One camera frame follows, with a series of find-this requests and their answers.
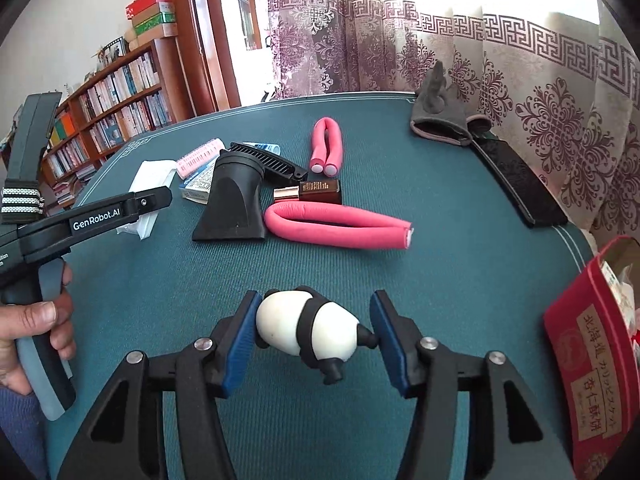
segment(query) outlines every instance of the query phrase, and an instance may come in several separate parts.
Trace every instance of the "comb teeth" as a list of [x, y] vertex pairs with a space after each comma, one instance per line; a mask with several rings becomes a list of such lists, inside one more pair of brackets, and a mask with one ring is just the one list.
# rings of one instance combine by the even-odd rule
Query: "comb teeth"
[[264, 166], [265, 180], [275, 187], [296, 186], [308, 177], [308, 171], [304, 168], [286, 158], [255, 146], [232, 142], [229, 151], [247, 153], [257, 158]]

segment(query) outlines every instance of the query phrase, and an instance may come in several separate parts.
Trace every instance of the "blue gripper pad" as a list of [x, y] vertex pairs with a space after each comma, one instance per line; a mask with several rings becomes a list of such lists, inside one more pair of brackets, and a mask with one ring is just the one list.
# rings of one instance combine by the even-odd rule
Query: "blue gripper pad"
[[228, 398], [244, 379], [255, 345], [255, 314], [261, 303], [262, 296], [255, 290], [248, 290], [234, 316], [228, 318], [226, 332], [216, 349], [217, 368], [222, 375], [217, 396], [223, 399]]
[[380, 338], [380, 353], [391, 385], [405, 399], [415, 397], [417, 388], [426, 380], [426, 369], [420, 362], [416, 344], [422, 334], [413, 320], [398, 316], [389, 296], [377, 290], [369, 302], [373, 332]]

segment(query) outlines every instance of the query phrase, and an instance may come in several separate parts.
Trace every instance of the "red snack box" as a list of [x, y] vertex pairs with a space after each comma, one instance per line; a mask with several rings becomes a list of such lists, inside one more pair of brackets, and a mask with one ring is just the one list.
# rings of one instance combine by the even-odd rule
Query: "red snack box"
[[137, 13], [145, 10], [147, 7], [151, 7], [158, 2], [170, 2], [171, 0], [135, 0], [133, 3], [127, 6], [127, 19], [130, 20]]
[[602, 472], [640, 411], [636, 358], [600, 270], [604, 261], [615, 275], [633, 263], [631, 281], [640, 294], [640, 245], [631, 237], [618, 237], [544, 315], [569, 403], [578, 480], [594, 480]]

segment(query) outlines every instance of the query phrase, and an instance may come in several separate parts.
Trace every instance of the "black phone case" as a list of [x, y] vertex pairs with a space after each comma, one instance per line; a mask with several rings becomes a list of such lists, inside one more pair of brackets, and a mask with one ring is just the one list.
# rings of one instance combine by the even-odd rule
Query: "black phone case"
[[[498, 139], [490, 140], [504, 142], [503, 140]], [[500, 183], [502, 189], [507, 193], [507, 196], [511, 200], [511, 203], [516, 206], [520, 215], [522, 216], [522, 219], [529, 227], [550, 227], [552, 225], [567, 224], [568, 219], [566, 215], [564, 214], [556, 200], [551, 196], [551, 194], [548, 195], [548, 210], [550, 213], [549, 216], [555, 217], [556, 220], [550, 220], [549, 218], [536, 218], [532, 215], [524, 200], [518, 195], [516, 190], [511, 185], [510, 178], [517, 178], [527, 183], [535, 183], [533, 185], [536, 186], [544, 186], [544, 184], [540, 182], [536, 174], [531, 171], [531, 168], [526, 165], [526, 163], [520, 158], [517, 153], [513, 151], [513, 149], [511, 149], [511, 151], [513, 152], [514, 158], [522, 160], [522, 165], [518, 165], [517, 171], [511, 171], [509, 172], [509, 174], [505, 174], [504, 171], [500, 170], [500, 168], [496, 166], [491, 157], [489, 157], [489, 155], [484, 152], [482, 147], [478, 145], [476, 139], [472, 140], [470, 146], [478, 154], [480, 159], [484, 162], [485, 166], [494, 174], [494, 177], [496, 178], [498, 183]]]

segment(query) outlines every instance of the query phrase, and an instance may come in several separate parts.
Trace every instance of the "door frame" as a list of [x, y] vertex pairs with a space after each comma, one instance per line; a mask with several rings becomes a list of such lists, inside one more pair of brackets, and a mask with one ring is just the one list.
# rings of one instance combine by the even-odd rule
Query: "door frame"
[[218, 8], [219, 15], [210, 13], [210, 5], [216, 3], [174, 0], [180, 56], [198, 116], [240, 106], [223, 19], [220, 23], [222, 9]]

